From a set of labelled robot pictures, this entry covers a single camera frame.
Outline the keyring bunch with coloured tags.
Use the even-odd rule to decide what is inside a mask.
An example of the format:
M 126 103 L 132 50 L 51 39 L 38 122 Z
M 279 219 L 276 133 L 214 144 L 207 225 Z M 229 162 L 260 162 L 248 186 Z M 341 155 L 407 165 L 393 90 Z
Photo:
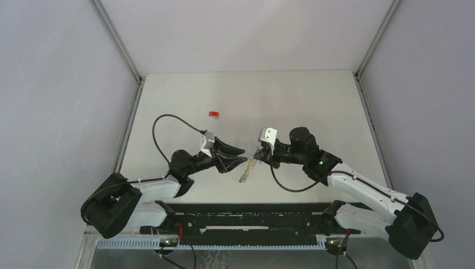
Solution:
M 254 154 L 250 155 L 249 158 L 248 158 L 249 162 L 243 172 L 243 174 L 241 175 L 240 179 L 239 179 L 239 183 L 245 183 L 246 180 L 248 179 L 251 171 L 254 169 L 254 167 L 256 166 L 258 160 L 254 157 Z

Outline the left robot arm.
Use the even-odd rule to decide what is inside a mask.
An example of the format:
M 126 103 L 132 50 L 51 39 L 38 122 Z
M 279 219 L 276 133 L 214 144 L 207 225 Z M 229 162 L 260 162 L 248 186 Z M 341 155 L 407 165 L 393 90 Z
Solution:
M 244 154 L 244 149 L 214 137 L 205 139 L 195 155 L 176 150 L 161 178 L 129 180 L 121 173 L 112 173 L 82 204 L 81 218 L 105 239 L 142 226 L 167 234 L 174 229 L 175 219 L 163 200 L 185 195 L 194 184 L 192 174 L 209 168 L 221 174 L 232 171 L 246 162 Z

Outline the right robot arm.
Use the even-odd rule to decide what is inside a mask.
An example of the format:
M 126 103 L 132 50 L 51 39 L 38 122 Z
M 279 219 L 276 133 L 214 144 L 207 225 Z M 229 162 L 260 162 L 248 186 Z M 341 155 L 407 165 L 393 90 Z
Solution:
M 277 138 L 277 130 L 264 127 L 258 142 L 261 149 L 255 159 L 268 164 L 271 173 L 282 163 L 301 165 L 315 184 L 342 191 L 366 206 L 359 208 L 335 200 L 324 211 L 324 227 L 330 233 L 343 228 L 385 239 L 403 256 L 416 260 L 430 243 L 444 240 L 428 199 L 420 193 L 412 196 L 384 187 L 356 172 L 341 158 L 321 149 L 306 127 L 289 134 L 290 143 Z

